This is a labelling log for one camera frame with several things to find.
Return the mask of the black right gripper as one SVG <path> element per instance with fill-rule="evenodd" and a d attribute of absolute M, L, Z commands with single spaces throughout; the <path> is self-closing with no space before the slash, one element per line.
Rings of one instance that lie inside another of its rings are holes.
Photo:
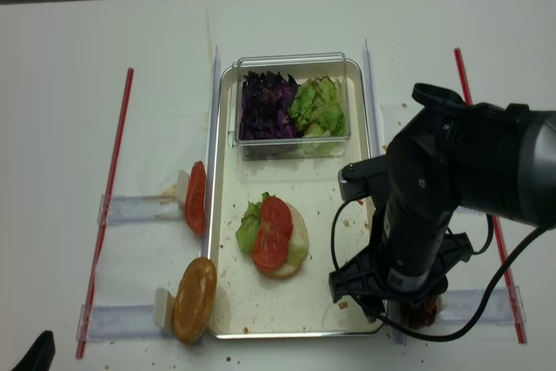
<path fill-rule="evenodd" d="M 447 273 L 468 262 L 472 245 L 466 234 L 449 235 L 450 211 L 430 220 L 410 210 L 396 192 L 373 216 L 369 244 L 329 274 L 334 302 L 359 298 L 369 315 L 382 301 L 418 305 L 447 291 Z"/>

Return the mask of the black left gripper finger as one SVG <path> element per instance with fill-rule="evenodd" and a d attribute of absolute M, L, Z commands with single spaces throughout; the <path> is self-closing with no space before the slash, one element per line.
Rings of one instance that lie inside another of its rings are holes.
<path fill-rule="evenodd" d="M 49 371 L 55 354 L 54 334 L 44 330 L 12 371 Z"/>

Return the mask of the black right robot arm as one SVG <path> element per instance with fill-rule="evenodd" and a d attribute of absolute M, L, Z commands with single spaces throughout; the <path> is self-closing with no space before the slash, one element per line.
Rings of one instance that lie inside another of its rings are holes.
<path fill-rule="evenodd" d="M 467 208 L 540 226 L 555 213 L 555 115 L 525 104 L 466 104 L 450 89 L 417 83 L 420 112 L 383 156 L 345 166 L 345 202 L 370 198 L 369 244 L 328 279 L 335 301 L 360 298 L 366 315 L 383 301 L 419 303 L 447 289 L 469 260 L 464 234 L 450 235 Z"/>

